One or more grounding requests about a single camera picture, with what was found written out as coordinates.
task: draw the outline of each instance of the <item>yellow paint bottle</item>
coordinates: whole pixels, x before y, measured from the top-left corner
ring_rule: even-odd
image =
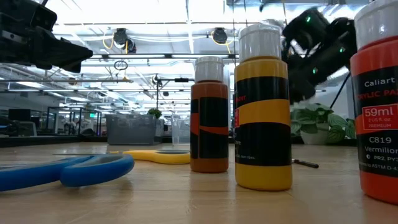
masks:
[[[239,33],[235,68],[235,178],[254,190],[292,185],[289,82],[280,29],[254,24]]]

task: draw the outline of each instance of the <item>gray bin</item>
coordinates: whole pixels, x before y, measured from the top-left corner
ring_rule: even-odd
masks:
[[[110,145],[155,145],[162,142],[164,120],[154,115],[107,114]]]

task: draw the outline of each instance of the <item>white pot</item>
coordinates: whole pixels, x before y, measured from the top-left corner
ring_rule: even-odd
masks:
[[[318,128],[321,129],[329,129],[328,123],[317,124]],[[300,131],[301,138],[303,139],[304,144],[313,144],[313,145],[325,145],[326,140],[328,139],[328,132],[324,130],[319,130],[316,134],[309,134],[303,131]]]

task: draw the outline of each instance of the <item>yellow scissor handle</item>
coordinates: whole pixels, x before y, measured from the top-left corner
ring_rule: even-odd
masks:
[[[188,151],[173,150],[131,150],[123,154],[131,155],[135,160],[152,161],[161,164],[188,164],[190,153]]]

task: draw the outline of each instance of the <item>desk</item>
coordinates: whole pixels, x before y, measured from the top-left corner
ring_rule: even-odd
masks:
[[[142,149],[105,143],[26,146],[0,149],[0,164],[53,161],[53,153],[101,153]],[[167,149],[170,144],[147,146]],[[257,192],[236,185],[234,146],[224,174],[199,174],[189,165],[137,161],[112,182],[68,189],[59,182],[0,193],[0,223],[398,223],[398,206],[364,196],[354,147],[293,146],[294,185],[285,192]]]

